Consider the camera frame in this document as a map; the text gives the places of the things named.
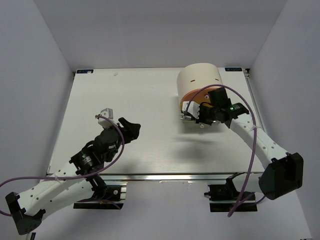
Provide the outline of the orange top drawer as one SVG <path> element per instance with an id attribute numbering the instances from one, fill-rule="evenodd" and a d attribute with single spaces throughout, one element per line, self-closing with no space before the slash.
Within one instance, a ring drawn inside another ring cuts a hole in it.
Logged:
<path id="1" fill-rule="evenodd" d="M 183 102 L 189 102 L 192 98 L 192 101 L 196 102 L 197 104 L 201 104 L 202 102 L 205 103 L 210 103 L 210 97 L 208 92 L 213 91 L 217 89 L 217 87 L 208 87 L 204 90 L 202 90 L 200 93 L 198 93 L 197 95 L 195 95 L 200 89 L 194 89 L 191 90 L 190 92 L 186 93 L 182 99 L 181 99 L 181 103 Z"/>

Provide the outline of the silver combination wrench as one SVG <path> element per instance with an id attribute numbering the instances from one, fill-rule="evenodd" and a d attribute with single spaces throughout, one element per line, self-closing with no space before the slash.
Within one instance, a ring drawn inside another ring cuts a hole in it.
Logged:
<path id="1" fill-rule="evenodd" d="M 194 116 L 192 116 L 192 115 L 185 115 L 184 113 L 181 113 L 181 114 L 179 115 L 179 119 L 180 119 L 181 121 L 195 121 L 195 120 L 197 120 Z"/>

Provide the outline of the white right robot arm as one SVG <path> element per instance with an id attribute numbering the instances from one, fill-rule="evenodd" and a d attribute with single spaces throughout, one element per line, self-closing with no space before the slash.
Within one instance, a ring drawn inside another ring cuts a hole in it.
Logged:
<path id="1" fill-rule="evenodd" d="M 196 121 L 225 124 L 252 150 L 247 171 L 226 180 L 225 192 L 229 198 L 236 200 L 248 191 L 275 200 L 302 186 L 303 157 L 297 152 L 289 153 L 258 127 L 246 100 L 232 103 L 222 86 L 209 91 L 208 97 L 210 103 L 199 104 Z"/>

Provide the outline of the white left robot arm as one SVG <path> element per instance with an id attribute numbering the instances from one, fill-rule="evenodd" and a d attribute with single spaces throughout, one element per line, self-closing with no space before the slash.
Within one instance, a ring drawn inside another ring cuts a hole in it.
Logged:
<path id="1" fill-rule="evenodd" d="M 10 215 L 19 235 L 27 235 L 54 212 L 75 202 L 104 200 L 113 192 L 101 178 L 100 172 L 112 166 L 122 155 L 124 146 L 139 137 L 141 125 L 121 117 L 118 123 L 96 115 L 102 132 L 52 176 L 21 193 L 6 197 Z"/>

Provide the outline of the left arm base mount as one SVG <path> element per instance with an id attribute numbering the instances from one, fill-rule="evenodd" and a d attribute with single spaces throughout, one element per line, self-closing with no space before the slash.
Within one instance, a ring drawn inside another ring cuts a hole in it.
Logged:
<path id="1" fill-rule="evenodd" d="M 93 192 L 90 198 L 73 204 L 74 209 L 82 210 L 121 210 L 127 193 L 127 183 L 123 181 L 105 181 L 98 174 L 87 179 Z"/>

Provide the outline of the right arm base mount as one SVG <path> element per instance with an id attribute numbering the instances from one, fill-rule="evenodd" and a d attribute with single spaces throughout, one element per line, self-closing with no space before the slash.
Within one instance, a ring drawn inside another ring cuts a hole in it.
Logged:
<path id="1" fill-rule="evenodd" d="M 223 213 L 229 212 L 235 205 L 237 198 L 240 194 L 240 190 L 236 190 L 236 187 L 232 183 L 232 180 L 239 176 L 240 173 L 229 176 L 223 184 L 209 184 L 208 191 L 204 193 L 204 197 L 209 200 L 209 207 L 211 213 Z M 256 197 L 252 192 L 245 191 L 241 197 L 241 201 L 248 198 L 244 203 L 238 206 L 235 212 L 257 212 Z"/>

